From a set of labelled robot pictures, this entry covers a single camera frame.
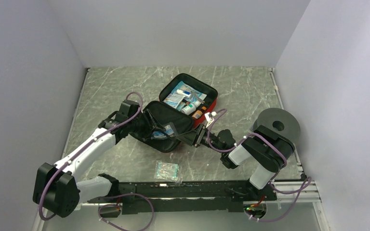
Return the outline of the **adhesive bandages clear bag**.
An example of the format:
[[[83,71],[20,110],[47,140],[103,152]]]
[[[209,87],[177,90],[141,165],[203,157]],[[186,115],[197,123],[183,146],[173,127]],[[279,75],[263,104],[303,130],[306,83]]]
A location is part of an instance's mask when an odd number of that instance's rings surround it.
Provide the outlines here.
[[[180,166],[175,163],[157,161],[154,179],[179,183],[182,181]]]

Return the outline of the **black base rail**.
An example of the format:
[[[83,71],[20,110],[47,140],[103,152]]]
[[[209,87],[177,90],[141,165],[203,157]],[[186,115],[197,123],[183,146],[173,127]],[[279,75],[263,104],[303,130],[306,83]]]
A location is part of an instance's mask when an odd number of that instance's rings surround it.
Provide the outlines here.
[[[246,180],[121,182],[119,191],[105,198],[89,200],[91,204],[118,203],[124,215],[156,212],[215,211],[243,212],[250,204],[277,200],[276,193],[266,186],[255,190]]]

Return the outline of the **red medicine kit case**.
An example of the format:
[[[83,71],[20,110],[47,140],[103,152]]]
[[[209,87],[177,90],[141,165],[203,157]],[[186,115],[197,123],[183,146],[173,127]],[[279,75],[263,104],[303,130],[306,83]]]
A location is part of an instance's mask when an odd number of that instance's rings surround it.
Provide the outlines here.
[[[168,106],[166,103],[163,102],[163,100],[170,93],[174,93],[173,89],[180,81],[183,81],[185,84],[207,95],[206,98],[204,99],[204,102],[201,103],[201,105],[197,108],[199,109],[202,106],[205,106],[207,109],[204,113],[211,112],[214,109],[218,97],[218,91],[214,87],[196,79],[195,77],[189,74],[181,73],[174,77],[173,80],[171,80],[159,93],[158,100],[151,101],[144,108],[144,110],[149,109],[152,115],[155,117],[155,119],[162,125],[165,125],[170,122],[174,123],[176,131],[178,133],[177,135],[191,131],[198,125],[202,124],[203,121],[205,120],[203,117],[204,114],[201,116],[201,118],[194,120],[192,118],[194,112],[191,113],[190,115],[186,115],[181,111],[178,111],[177,109]],[[186,97],[182,100],[182,102],[191,103],[190,101],[187,100]],[[177,140],[175,137],[166,140],[150,139],[141,142],[162,153],[168,153],[173,151],[181,143],[181,141]]]

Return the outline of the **white bandage roll blue label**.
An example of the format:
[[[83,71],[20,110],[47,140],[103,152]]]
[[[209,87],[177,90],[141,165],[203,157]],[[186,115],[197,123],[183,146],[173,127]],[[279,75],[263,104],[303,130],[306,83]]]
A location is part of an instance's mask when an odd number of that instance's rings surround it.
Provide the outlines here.
[[[188,91],[185,91],[185,90],[182,90],[182,89],[177,89],[176,90],[176,93],[179,94],[179,95],[183,95],[187,98],[191,98],[192,97],[192,93],[188,92]]]

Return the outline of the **blue cotton swab packet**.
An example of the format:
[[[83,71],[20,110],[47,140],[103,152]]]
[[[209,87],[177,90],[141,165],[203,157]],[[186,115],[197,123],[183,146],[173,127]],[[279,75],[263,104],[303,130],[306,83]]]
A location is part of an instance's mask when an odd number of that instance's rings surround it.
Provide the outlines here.
[[[192,97],[191,98],[187,98],[188,101],[190,102],[195,102],[195,101],[200,101],[201,103],[204,102],[204,99],[206,98],[206,94],[205,93],[202,93],[196,89],[194,89],[193,87],[185,84],[183,81],[180,81],[176,87],[174,87],[173,89],[173,92],[176,93],[176,90],[177,89],[182,89],[182,90],[185,90],[185,91],[188,91],[190,93],[192,93]]]

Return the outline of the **white gauze dressing packet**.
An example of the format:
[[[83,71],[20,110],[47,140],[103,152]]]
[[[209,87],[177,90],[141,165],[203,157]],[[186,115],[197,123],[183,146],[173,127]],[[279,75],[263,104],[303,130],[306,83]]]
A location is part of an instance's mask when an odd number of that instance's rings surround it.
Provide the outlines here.
[[[170,93],[163,102],[166,103],[168,106],[171,106],[173,108],[177,108],[178,105],[182,102],[182,100],[185,98],[184,95],[177,94],[177,93]]]

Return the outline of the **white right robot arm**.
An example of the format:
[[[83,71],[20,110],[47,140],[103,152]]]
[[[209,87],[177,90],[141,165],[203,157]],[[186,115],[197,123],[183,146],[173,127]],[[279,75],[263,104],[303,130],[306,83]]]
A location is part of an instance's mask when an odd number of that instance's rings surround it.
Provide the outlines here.
[[[221,130],[217,135],[204,125],[175,138],[189,146],[204,145],[221,153],[220,160],[228,169],[235,169],[249,158],[254,158],[258,167],[250,176],[246,193],[257,200],[265,193],[265,187],[287,165],[294,152],[293,143],[270,128],[260,125],[257,129],[236,142],[230,130]]]

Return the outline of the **white bottle green label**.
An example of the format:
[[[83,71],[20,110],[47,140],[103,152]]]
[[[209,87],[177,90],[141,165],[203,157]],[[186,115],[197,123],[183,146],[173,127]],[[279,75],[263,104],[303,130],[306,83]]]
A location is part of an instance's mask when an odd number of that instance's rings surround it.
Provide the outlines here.
[[[181,112],[186,114],[186,115],[190,115],[191,113],[195,112],[196,109],[201,105],[201,102],[200,101],[195,101],[193,103],[190,103],[188,105],[186,105],[185,107],[183,107],[181,109]]]

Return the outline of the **alcohol wipes clear bag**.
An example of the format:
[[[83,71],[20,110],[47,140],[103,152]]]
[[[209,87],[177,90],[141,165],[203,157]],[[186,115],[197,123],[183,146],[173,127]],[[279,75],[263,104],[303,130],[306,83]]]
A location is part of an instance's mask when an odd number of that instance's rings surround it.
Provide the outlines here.
[[[166,140],[174,138],[177,135],[177,131],[174,123],[170,122],[162,125],[162,128],[158,128],[152,132],[151,139],[153,140]]]

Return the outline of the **teal header small items bag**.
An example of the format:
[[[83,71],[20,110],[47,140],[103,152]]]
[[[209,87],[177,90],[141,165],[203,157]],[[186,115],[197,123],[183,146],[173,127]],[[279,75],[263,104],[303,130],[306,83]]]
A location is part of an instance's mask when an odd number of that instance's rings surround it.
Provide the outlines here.
[[[184,107],[188,106],[189,104],[190,104],[189,102],[187,102],[187,103],[185,103],[185,102],[180,102],[180,103],[178,104],[178,106],[176,107],[176,109],[177,109],[178,111],[181,111]]]

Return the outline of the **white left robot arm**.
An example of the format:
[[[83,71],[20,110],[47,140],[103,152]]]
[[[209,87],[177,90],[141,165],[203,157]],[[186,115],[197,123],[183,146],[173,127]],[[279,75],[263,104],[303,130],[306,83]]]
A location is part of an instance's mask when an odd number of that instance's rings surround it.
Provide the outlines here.
[[[84,181],[79,178],[96,159],[129,134],[150,135],[159,127],[151,112],[142,109],[142,103],[125,99],[120,109],[102,120],[77,149],[54,164],[44,163],[38,168],[33,201],[39,206],[40,218],[44,221],[54,216],[65,218],[79,204],[95,198],[115,201],[120,194],[116,178],[108,174]]]

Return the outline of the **brown bottle orange cap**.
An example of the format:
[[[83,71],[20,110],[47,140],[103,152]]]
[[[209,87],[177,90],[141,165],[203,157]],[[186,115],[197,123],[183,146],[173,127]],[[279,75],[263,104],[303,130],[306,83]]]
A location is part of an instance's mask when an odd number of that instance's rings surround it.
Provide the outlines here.
[[[201,116],[204,114],[204,112],[206,111],[206,107],[205,106],[202,106],[201,108],[197,109],[194,114],[192,115],[192,118],[194,120],[197,120],[199,118],[201,118]]]

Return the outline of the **grey filament spool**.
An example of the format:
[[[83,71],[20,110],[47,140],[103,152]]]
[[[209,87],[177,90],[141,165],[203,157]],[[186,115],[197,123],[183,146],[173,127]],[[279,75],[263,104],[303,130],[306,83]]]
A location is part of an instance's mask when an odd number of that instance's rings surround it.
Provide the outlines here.
[[[288,111],[280,108],[267,108],[260,112],[251,128],[252,131],[259,126],[271,129],[292,143],[297,142],[301,135],[301,128],[297,119]]]

